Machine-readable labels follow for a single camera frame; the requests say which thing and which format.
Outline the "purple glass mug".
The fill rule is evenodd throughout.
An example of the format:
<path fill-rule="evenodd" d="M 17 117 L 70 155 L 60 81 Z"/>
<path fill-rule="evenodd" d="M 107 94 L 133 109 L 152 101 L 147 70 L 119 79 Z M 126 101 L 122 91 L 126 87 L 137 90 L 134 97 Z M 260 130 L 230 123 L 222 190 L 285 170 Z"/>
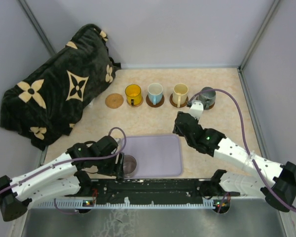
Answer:
<path fill-rule="evenodd" d="M 137 161 L 131 155 L 125 155 L 123 160 L 123 173 L 125 178 L 132 178 L 136 174 Z"/>

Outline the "grey ceramic mug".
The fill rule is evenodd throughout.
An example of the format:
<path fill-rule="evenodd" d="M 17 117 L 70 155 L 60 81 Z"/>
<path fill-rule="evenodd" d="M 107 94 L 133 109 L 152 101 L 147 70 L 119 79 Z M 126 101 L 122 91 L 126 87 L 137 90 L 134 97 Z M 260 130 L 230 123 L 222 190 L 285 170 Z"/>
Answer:
<path fill-rule="evenodd" d="M 213 98 L 216 99 L 216 92 L 211 87 L 204 87 L 201 89 L 201 94 L 197 98 Z"/>

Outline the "lavender plastic tray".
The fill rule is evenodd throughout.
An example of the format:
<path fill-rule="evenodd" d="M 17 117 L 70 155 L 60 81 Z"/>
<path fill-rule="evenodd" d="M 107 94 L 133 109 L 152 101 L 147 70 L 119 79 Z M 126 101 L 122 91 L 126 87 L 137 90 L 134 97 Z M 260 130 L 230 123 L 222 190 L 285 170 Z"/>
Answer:
<path fill-rule="evenodd" d="M 129 136 L 123 152 L 137 161 L 132 178 L 176 177 L 183 172 L 181 142 L 174 134 Z"/>

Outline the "brown wooden coaster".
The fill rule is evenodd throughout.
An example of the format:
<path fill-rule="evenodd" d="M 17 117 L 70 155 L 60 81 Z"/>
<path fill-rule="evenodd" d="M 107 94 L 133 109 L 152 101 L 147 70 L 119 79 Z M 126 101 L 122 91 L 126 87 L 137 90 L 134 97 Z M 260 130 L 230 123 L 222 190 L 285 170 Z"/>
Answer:
<path fill-rule="evenodd" d="M 169 101 L 170 101 L 170 103 L 171 103 L 172 106 L 174 106 L 175 108 L 177 108 L 177 104 L 174 103 L 172 99 L 173 99 L 173 94 L 170 95 Z M 188 103 L 188 97 L 186 98 L 185 102 L 180 105 L 180 108 L 185 107 L 187 105 L 187 103 Z"/>

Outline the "cream mug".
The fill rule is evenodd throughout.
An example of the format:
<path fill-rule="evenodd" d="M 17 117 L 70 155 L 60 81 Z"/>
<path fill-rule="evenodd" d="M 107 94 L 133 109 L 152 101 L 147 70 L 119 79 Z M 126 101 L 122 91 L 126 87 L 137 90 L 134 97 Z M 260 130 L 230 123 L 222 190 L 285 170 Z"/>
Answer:
<path fill-rule="evenodd" d="M 183 83 L 178 83 L 174 86 L 172 101 L 176 104 L 177 108 L 180 108 L 187 99 L 188 87 Z"/>

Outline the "dark wooden coaster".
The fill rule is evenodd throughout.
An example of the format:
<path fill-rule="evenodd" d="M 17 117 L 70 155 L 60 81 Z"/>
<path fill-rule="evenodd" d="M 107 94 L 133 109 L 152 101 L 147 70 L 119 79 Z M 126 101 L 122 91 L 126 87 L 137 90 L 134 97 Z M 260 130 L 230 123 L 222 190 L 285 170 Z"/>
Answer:
<path fill-rule="evenodd" d="M 163 95 L 162 98 L 161 98 L 161 100 L 160 100 L 160 102 L 157 103 L 156 105 L 154 105 L 154 104 L 150 101 L 149 96 L 148 96 L 148 95 L 146 96 L 146 103 L 147 103 L 150 107 L 152 107 L 152 108 L 158 108 L 158 107 L 162 106 L 162 105 L 164 104 L 164 101 L 165 101 L 165 98 L 164 98 L 164 95 Z"/>

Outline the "dark woven rattan coaster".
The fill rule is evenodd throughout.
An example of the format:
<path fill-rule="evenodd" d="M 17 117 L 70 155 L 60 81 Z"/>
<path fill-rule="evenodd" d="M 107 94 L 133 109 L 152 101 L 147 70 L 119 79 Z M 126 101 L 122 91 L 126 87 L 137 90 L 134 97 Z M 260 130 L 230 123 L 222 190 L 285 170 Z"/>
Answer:
<path fill-rule="evenodd" d="M 111 109 L 119 108 L 124 102 L 123 96 L 118 93 L 110 94 L 105 99 L 105 105 Z"/>

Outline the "white mug blue handle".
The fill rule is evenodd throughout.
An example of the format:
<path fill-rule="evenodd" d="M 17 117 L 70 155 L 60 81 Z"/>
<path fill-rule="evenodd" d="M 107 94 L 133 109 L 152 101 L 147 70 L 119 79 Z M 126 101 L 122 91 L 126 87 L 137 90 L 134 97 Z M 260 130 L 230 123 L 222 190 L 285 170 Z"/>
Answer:
<path fill-rule="evenodd" d="M 159 83 L 152 83 L 148 86 L 148 98 L 153 105 L 158 104 L 163 96 L 163 87 Z"/>

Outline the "light woven rattan coaster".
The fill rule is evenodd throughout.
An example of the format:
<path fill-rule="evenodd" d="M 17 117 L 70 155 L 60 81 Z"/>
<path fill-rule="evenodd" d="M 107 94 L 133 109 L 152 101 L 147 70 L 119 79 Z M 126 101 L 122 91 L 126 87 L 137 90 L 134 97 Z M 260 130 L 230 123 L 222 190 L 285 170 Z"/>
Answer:
<path fill-rule="evenodd" d="M 135 107 L 139 107 L 139 106 L 141 106 L 141 105 L 143 104 L 143 101 L 144 101 L 144 99 L 143 99 L 143 97 L 141 97 L 141 101 L 140 101 L 140 103 L 134 105 L 134 104 L 129 103 L 129 102 L 126 100 L 127 105 L 129 105 L 129 106 L 132 107 L 132 108 L 135 108 Z"/>

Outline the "yellow mug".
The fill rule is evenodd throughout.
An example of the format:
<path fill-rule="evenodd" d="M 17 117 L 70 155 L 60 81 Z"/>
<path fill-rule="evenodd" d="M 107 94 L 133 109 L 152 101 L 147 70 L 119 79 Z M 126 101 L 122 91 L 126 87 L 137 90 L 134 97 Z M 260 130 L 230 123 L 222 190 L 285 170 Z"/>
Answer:
<path fill-rule="evenodd" d="M 141 88 L 136 84 L 128 85 L 125 88 L 126 100 L 131 104 L 138 104 L 141 101 Z"/>

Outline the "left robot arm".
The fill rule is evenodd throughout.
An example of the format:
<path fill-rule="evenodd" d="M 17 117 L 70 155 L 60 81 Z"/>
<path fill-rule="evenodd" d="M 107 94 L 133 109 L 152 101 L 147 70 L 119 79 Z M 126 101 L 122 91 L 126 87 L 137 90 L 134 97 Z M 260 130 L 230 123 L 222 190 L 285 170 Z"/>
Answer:
<path fill-rule="evenodd" d="M 39 202 L 61 196 L 87 196 L 93 190 L 85 171 L 93 166 L 108 176 L 117 174 L 118 142 L 107 135 L 99 141 L 76 143 L 59 157 L 29 173 L 0 177 L 0 212 L 5 222 L 24 215 Z"/>

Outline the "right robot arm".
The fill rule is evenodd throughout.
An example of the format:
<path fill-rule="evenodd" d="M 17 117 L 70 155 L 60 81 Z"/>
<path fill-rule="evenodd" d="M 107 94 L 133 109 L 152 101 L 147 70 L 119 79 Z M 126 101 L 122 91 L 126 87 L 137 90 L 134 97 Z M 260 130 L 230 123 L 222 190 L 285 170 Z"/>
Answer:
<path fill-rule="evenodd" d="M 224 160 L 246 172 L 246 176 L 224 172 L 210 183 L 211 191 L 220 196 L 225 192 L 264 198 L 273 208 L 296 212 L 296 165 L 290 161 L 281 164 L 248 153 L 223 133 L 203 128 L 189 113 L 178 112 L 173 133 L 184 137 L 187 144 L 199 153 Z"/>

